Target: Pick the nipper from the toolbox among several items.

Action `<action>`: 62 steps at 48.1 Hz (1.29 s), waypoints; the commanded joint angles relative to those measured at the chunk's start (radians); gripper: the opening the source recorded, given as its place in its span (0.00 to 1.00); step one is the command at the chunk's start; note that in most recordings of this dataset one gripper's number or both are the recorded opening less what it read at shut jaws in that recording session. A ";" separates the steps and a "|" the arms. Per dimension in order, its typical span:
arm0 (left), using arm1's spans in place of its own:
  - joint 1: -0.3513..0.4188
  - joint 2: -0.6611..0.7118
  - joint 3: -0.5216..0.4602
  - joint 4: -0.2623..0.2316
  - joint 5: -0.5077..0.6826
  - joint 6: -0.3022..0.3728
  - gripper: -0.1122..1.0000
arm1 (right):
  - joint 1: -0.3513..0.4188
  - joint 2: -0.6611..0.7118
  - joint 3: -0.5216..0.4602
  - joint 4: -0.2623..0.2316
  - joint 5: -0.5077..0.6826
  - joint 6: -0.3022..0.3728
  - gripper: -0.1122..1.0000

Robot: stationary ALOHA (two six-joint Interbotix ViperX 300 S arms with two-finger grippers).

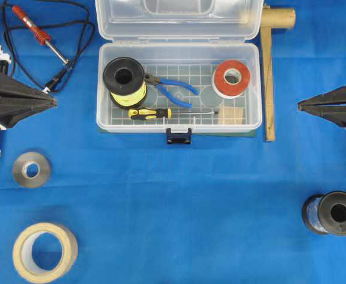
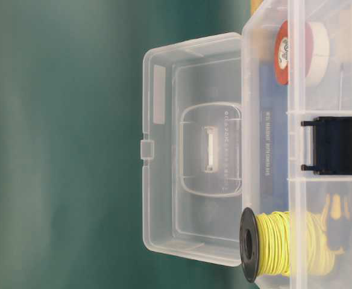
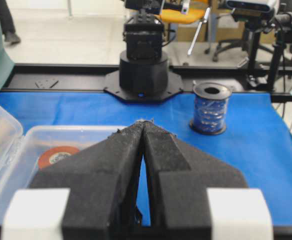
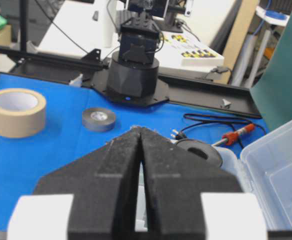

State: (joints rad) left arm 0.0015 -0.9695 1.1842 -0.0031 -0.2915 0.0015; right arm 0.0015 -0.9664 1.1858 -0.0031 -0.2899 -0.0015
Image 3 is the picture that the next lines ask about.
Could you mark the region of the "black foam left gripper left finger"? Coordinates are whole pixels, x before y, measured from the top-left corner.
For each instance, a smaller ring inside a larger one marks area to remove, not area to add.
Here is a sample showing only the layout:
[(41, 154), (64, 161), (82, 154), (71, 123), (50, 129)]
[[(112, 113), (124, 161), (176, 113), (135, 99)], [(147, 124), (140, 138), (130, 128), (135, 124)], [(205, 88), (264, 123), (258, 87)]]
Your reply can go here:
[(144, 125), (137, 122), (36, 173), (18, 190), (3, 240), (108, 240), (133, 218)]

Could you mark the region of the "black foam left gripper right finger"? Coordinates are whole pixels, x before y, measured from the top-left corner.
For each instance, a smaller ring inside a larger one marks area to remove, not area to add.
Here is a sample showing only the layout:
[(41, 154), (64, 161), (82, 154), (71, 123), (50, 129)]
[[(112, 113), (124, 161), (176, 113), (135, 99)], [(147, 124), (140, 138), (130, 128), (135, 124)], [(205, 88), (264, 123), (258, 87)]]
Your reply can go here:
[(150, 121), (142, 126), (151, 221), (168, 239), (273, 239), (265, 198), (240, 170)]

